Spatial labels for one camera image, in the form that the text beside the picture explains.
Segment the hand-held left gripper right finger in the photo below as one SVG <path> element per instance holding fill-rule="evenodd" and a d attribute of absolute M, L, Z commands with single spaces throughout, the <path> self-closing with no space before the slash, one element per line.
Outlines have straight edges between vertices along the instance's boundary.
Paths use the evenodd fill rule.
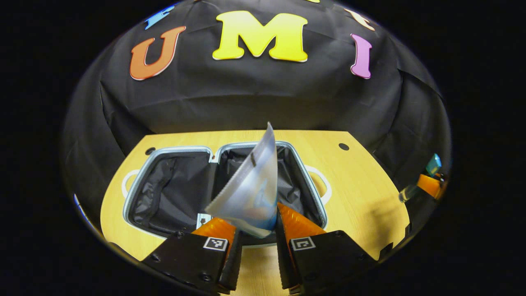
<path fill-rule="evenodd" d="M 281 203 L 275 234 L 281 284 L 290 294 L 343 294 L 345 284 L 379 264 L 344 231 L 327 232 Z"/>

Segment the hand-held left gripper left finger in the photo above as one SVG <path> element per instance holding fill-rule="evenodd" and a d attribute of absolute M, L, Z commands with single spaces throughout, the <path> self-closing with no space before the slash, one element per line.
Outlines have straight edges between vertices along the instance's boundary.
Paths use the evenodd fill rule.
<path fill-rule="evenodd" d="M 215 217 L 190 234 L 175 232 L 142 263 L 203 294 L 230 294 L 237 287 L 241 259 L 240 231 Z"/>

